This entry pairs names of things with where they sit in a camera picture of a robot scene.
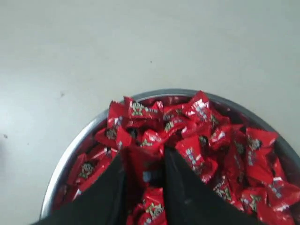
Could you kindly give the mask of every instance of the pile of candy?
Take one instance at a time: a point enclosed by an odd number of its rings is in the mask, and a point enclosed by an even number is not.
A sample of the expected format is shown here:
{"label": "pile of candy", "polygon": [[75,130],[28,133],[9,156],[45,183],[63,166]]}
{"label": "pile of candy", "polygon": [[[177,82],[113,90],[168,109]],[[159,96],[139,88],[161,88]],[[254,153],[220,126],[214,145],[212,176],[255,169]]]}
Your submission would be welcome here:
{"label": "pile of candy", "polygon": [[[287,182],[274,153],[277,136],[232,124],[202,91],[168,106],[157,101],[146,107],[124,97],[124,104],[111,102],[107,127],[94,137],[99,145],[78,156],[55,207],[90,187],[120,152],[134,190],[128,194],[127,224],[166,224],[160,184],[164,149],[170,146],[226,202],[266,224],[293,225],[289,207],[300,200],[300,188]],[[135,199],[138,189],[142,194]]]}

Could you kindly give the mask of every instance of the white floor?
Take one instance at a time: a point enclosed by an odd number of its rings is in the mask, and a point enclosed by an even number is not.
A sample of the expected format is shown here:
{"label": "white floor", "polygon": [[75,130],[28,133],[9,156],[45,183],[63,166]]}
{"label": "white floor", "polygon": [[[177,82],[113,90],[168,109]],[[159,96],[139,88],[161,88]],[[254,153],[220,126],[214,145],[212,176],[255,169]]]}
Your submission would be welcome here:
{"label": "white floor", "polygon": [[111,99],[202,89],[300,153],[300,1],[0,0],[0,221],[38,219],[65,148]]}

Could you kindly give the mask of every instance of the bowl rim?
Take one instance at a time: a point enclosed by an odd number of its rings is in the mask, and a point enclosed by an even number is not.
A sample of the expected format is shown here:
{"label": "bowl rim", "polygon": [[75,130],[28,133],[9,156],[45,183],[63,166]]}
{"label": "bowl rim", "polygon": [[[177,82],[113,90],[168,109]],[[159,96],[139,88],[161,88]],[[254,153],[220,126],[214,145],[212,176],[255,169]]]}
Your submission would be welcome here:
{"label": "bowl rim", "polygon": [[[137,95],[134,95],[133,98],[136,101],[143,101],[148,98],[157,98],[157,97],[163,97],[163,96],[184,96],[184,97],[191,97],[193,96],[197,91],[196,90],[189,90],[189,89],[160,89],[160,90],[153,90],[153,91],[147,91],[143,92]],[[267,131],[275,131],[268,123],[266,123],[264,120],[262,120],[260,117],[255,115],[253,112],[249,111],[248,109],[244,108],[243,106],[228,100],[226,98],[207,93],[209,99],[212,100],[215,103],[219,103],[222,105],[227,105],[230,108],[240,112],[245,117],[250,118],[253,122],[256,124],[259,124],[263,129]],[[70,145],[67,147],[65,152],[62,154],[58,164],[56,165],[54,172],[50,178],[50,181],[48,183],[45,196],[43,199],[43,204],[40,212],[40,219],[45,218],[51,213],[51,206],[53,203],[53,198],[56,193],[56,189],[59,185],[60,177],[63,174],[63,171],[66,168],[66,165],[68,164],[69,160],[73,156],[73,152],[76,151],[76,149],[79,147],[81,142],[90,134],[90,132],[99,125],[103,120],[107,118],[108,115],[108,109],[101,112],[98,116],[96,116],[88,125],[86,125],[82,131],[74,138],[74,140],[70,143]],[[297,165],[297,167],[300,168],[300,157],[298,154],[293,150],[293,148],[287,143],[287,141],[279,135],[279,138],[277,139],[277,143],[279,146],[285,150],[285,154],[294,161],[294,163]]]}

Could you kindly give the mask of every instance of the metal bowl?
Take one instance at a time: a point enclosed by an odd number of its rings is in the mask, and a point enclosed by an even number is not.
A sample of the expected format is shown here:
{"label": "metal bowl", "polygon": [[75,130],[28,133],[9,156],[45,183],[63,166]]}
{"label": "metal bowl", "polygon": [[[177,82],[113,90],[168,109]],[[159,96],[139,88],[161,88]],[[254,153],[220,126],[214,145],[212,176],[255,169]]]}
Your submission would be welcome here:
{"label": "metal bowl", "polygon": [[[133,96],[133,98],[136,101],[142,102],[144,105],[151,105],[157,100],[163,101],[164,105],[173,105],[187,102],[195,93],[195,90],[163,89],[138,94]],[[244,107],[216,95],[209,93],[207,93],[207,95],[215,108],[223,115],[230,117],[233,123],[244,123],[247,126],[274,131],[270,125]],[[62,155],[48,184],[40,219],[51,213],[53,200],[58,188],[65,182],[70,167],[78,154],[86,152],[96,144],[93,136],[99,129],[106,125],[107,114],[108,110],[105,110],[93,119],[71,142]],[[275,142],[275,151],[279,156],[288,180],[300,187],[300,158],[297,153],[281,136]],[[300,215],[297,210],[299,207],[294,208],[296,211],[293,212],[293,215],[297,220],[297,218],[299,218],[298,215]]]}

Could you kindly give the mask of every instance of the stainless steel bowl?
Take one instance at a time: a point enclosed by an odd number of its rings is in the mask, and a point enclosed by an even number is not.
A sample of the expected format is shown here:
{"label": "stainless steel bowl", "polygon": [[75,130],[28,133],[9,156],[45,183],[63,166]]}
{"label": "stainless steel bowl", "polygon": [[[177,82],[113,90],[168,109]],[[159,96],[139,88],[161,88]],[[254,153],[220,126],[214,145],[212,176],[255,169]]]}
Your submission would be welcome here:
{"label": "stainless steel bowl", "polygon": [[[144,105],[150,105],[156,100],[163,101],[165,105],[172,105],[187,102],[195,93],[195,90],[163,89],[138,94],[133,96],[133,98],[136,101],[142,102]],[[270,125],[244,107],[216,95],[209,93],[207,93],[207,95],[216,109],[222,114],[229,116],[232,122],[244,123],[248,126],[274,131]],[[96,131],[106,125],[107,114],[108,110],[105,110],[93,119],[71,142],[62,155],[50,179],[44,197],[40,219],[51,213],[56,192],[60,185],[66,180],[70,167],[74,163],[77,155],[87,151],[96,143],[93,136]],[[281,136],[275,142],[275,151],[280,158],[288,180],[300,187],[300,158],[297,153]],[[294,207],[293,209],[293,215],[296,220],[299,218],[298,215],[300,215],[298,208],[299,207]]]}

